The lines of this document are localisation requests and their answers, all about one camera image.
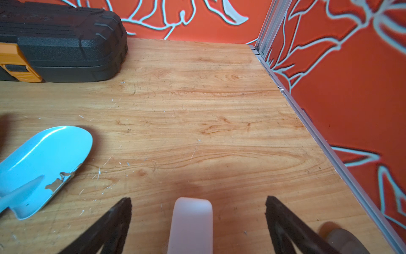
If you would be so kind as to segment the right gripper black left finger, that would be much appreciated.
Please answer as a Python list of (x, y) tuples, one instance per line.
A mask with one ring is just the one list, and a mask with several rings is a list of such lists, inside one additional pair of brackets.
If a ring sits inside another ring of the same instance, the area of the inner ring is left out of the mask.
[(122, 198), (61, 253), (121, 254), (128, 235), (131, 217), (131, 199)]

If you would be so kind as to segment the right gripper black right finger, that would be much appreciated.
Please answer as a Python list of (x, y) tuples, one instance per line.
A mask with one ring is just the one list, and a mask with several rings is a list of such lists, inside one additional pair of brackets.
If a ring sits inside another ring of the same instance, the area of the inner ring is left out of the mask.
[(265, 217), (276, 254), (337, 254), (338, 251), (317, 235), (275, 196), (266, 199)]

